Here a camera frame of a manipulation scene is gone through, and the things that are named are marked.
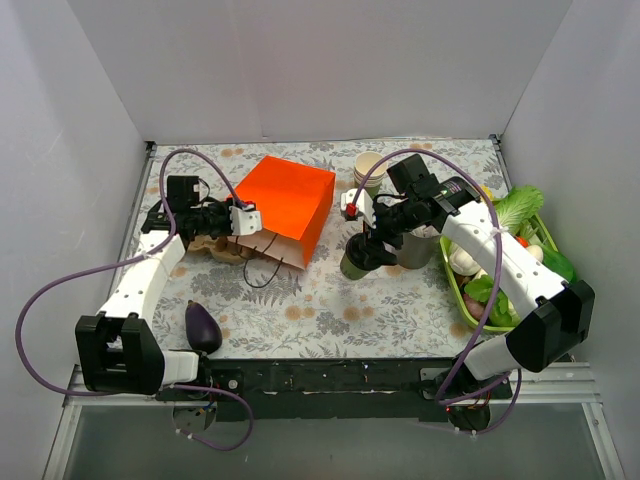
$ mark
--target white wall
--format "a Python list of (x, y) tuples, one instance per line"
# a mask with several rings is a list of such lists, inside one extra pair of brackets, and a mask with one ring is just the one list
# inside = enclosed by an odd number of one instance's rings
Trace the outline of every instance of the white wall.
[(545, 191), (545, 221), (595, 289), (580, 353), (629, 479), (640, 478), (639, 25), (638, 1), (574, 0), (504, 136), (515, 182)]
[[(0, 476), (33, 480), (63, 398), (23, 369), (15, 321), (45, 282), (116, 259), (144, 144), (65, 0), (0, 0), (0, 65)], [(32, 309), (27, 352), (51, 382), (67, 385), (75, 323), (109, 280), (61, 287)]]
[(145, 139), (504, 131), (570, 0), (69, 0)]

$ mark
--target floral tablecloth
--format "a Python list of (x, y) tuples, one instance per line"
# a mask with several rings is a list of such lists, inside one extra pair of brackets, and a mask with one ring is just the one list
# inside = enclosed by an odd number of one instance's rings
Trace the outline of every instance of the floral tablecloth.
[[(346, 241), (361, 226), (340, 216), (340, 193), (352, 188), (353, 161), (364, 151), (391, 153), (409, 146), (431, 149), (464, 168), (496, 196), (507, 188), (489, 140), (385, 139), (319, 143), (265, 143), (190, 146), (213, 158), (232, 183), (265, 156), (274, 155), (336, 173), (334, 207), (306, 271), (283, 265), (263, 289), (243, 280), (242, 266), (220, 263), (210, 256), (188, 253), (173, 270), (153, 318), (153, 332), (162, 348), (189, 348), (184, 309), (193, 299), (219, 322), (224, 342), (212, 357), (417, 357), (453, 356), (470, 336), (456, 309), (438, 255), (421, 270), (384, 267), (360, 281), (342, 276), (339, 262)], [(159, 200), (158, 174), (164, 157), (178, 146), (158, 147), (142, 206), (139, 231), (148, 209)], [(452, 175), (426, 158), (440, 179)], [(228, 194), (216, 173), (198, 158), (178, 155), (167, 174), (199, 175), (211, 195)], [(385, 179), (383, 190), (392, 192)], [(137, 247), (137, 234), (131, 249)], [(249, 278), (261, 283), (275, 261), (254, 260)]]

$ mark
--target paper bag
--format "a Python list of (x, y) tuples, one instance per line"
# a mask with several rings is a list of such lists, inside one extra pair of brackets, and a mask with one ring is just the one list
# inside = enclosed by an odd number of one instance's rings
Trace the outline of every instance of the paper bag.
[(266, 156), (236, 191), (255, 202), (262, 231), (238, 238), (238, 243), (284, 263), (306, 268), (333, 204), (335, 173)]

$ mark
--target plastic basket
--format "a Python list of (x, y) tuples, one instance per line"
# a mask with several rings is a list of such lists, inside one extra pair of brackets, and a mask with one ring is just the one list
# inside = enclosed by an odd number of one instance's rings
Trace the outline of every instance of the plastic basket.
[[(556, 247), (556, 244), (553, 242), (553, 239), (551, 238), (551, 235), (549, 234), (549, 231), (547, 230), (547, 227), (543, 223), (540, 216), (536, 214), (534, 217), (529, 219), (529, 223), (531, 223), (531, 226), (533, 228), (538, 229), (536, 233), (540, 238), (540, 240), (542, 241), (542, 243), (557, 252), (558, 248)], [(454, 275), (453, 270), (451, 270), (451, 267), (449, 266), (449, 247), (450, 246), (451, 246), (451, 240), (449, 240), (446, 237), (440, 237), (440, 250), (442, 252), (442, 258), (444, 259), (444, 270), (447, 274), (449, 285), (451, 285), (451, 289), (453, 290), (453, 294), (455, 296), (455, 300), (458, 305), (458, 310), (460, 310), (460, 314), (462, 315), (462, 318), (464, 319), (465, 323), (467, 323), (470, 327), (475, 329), (478, 326), (478, 321), (475, 318), (473, 318), (469, 313), (469, 310), (467, 310), (467, 306), (464, 303), (464, 299), (462, 298), (460, 289), (456, 284), (456, 279), (453, 276)], [(505, 332), (510, 332), (514, 328), (515, 327), (494, 327), (492, 325), (485, 325), (482, 330), (485, 332), (491, 332), (491, 333), (505, 333)]]

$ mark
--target eggplant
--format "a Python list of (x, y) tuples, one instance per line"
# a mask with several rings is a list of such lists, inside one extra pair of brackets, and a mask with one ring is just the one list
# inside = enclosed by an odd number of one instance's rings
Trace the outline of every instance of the eggplant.
[(187, 341), (193, 350), (213, 353), (222, 346), (220, 326), (198, 302), (189, 300), (184, 312)]

